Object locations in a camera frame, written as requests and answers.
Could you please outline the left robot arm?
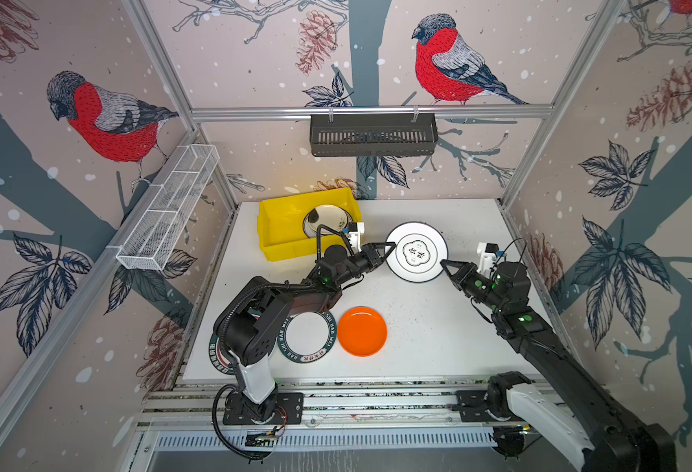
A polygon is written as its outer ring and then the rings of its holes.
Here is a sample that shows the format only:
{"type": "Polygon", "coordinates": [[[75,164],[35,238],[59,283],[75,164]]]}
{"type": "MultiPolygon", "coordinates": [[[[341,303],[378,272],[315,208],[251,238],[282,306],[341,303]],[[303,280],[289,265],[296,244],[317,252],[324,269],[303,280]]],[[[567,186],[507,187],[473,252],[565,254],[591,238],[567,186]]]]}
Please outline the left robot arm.
{"type": "Polygon", "coordinates": [[[278,388],[269,356],[286,320],[303,313],[330,311],[343,290],[380,267],[394,243],[368,243],[362,251],[333,245],[319,253],[307,277],[298,284],[253,277],[218,316],[213,332],[221,355],[237,381],[243,414],[263,422],[277,409],[278,388]]]}

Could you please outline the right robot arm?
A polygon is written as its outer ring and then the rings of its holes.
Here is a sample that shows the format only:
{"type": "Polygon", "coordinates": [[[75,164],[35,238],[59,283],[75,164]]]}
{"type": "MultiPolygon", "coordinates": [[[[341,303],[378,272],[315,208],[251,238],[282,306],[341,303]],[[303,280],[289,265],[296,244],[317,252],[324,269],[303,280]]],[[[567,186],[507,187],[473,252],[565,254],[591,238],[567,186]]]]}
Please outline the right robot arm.
{"type": "Polygon", "coordinates": [[[568,409],[537,393],[515,372],[491,378],[493,417],[516,416],[533,426],[578,471],[674,471],[674,439],[659,424],[647,424],[613,398],[574,359],[552,327],[529,305],[525,265],[504,262],[491,277],[474,263],[443,260],[452,285],[491,309],[497,335],[545,378],[568,409]]]}

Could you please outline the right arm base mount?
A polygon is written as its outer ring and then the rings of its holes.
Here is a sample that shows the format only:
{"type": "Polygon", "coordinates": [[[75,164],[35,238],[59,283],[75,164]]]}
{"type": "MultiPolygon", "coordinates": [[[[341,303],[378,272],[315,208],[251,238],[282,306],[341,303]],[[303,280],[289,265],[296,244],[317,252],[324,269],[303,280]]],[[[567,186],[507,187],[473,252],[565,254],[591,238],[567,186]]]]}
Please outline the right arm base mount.
{"type": "Polygon", "coordinates": [[[462,423],[506,422],[514,417],[506,394],[497,389],[456,391],[455,397],[452,410],[459,413],[462,423]]]}

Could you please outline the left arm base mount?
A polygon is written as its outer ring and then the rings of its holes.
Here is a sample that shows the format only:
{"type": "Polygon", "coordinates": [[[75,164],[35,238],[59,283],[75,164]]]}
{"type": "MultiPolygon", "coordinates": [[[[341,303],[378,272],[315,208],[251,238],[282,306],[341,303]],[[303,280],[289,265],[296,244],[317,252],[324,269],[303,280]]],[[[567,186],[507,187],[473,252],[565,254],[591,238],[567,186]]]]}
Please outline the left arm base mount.
{"type": "Polygon", "coordinates": [[[223,426],[300,425],[303,393],[274,391],[263,403],[253,403],[243,393],[229,393],[224,400],[223,426]]]}

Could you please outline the white plate black clover pattern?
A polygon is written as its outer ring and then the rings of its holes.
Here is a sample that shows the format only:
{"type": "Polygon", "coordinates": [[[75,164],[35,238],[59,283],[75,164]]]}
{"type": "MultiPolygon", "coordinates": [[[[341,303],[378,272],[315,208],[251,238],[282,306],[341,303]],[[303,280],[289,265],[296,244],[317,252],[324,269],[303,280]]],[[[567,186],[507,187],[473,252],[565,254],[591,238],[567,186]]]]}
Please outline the white plate black clover pattern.
{"type": "Polygon", "coordinates": [[[442,273],[443,260],[448,258],[448,245],[436,228],[423,222],[406,222],[387,235],[387,244],[395,248],[387,256],[390,270],[404,281],[425,283],[442,273]]]}

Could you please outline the orange plate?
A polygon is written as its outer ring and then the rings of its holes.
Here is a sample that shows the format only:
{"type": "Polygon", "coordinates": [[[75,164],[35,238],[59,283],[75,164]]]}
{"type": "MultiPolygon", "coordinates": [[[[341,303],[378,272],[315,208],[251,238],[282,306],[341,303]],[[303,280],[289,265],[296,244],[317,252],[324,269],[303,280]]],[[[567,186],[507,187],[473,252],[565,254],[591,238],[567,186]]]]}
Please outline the orange plate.
{"type": "Polygon", "coordinates": [[[385,346],[387,325],[381,314],[374,309],[355,307],[341,316],[337,337],[347,353],[356,357],[369,357],[385,346]]]}

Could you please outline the cream plate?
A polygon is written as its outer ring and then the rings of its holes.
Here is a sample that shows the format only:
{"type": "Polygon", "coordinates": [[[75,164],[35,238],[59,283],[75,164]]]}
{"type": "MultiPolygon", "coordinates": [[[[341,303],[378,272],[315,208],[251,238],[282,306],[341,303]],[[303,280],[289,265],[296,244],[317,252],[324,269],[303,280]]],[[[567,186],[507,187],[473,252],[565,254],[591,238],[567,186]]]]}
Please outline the cream plate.
{"type": "Polygon", "coordinates": [[[303,231],[308,238],[316,238],[321,225],[336,231],[343,231],[353,218],[349,212],[334,205],[316,206],[303,220],[303,231]]]}

